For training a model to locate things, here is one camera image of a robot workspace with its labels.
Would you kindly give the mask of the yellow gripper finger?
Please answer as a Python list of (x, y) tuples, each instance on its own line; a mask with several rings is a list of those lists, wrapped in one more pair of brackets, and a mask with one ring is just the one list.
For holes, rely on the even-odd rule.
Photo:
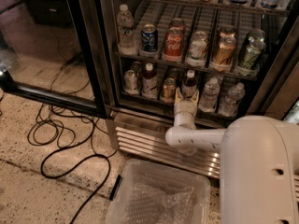
[(182, 100), (183, 100), (183, 95), (180, 91), (180, 87), (177, 87), (175, 93), (175, 105), (181, 102)]
[(190, 101), (194, 104), (197, 105), (199, 101), (199, 91), (196, 91), (194, 95), (190, 98)]

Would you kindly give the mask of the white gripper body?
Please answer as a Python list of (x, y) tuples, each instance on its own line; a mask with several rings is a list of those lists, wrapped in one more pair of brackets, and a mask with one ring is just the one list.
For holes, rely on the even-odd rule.
[(174, 125), (194, 129), (196, 113), (197, 105), (195, 105), (192, 101), (181, 100), (176, 102), (174, 105)]

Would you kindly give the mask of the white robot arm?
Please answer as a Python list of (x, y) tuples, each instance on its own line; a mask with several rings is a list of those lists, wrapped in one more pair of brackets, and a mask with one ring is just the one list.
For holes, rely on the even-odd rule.
[(226, 129), (195, 128), (199, 94), (176, 89), (170, 147), (220, 154), (221, 224), (299, 224), (294, 174), (299, 169), (299, 126), (245, 116)]

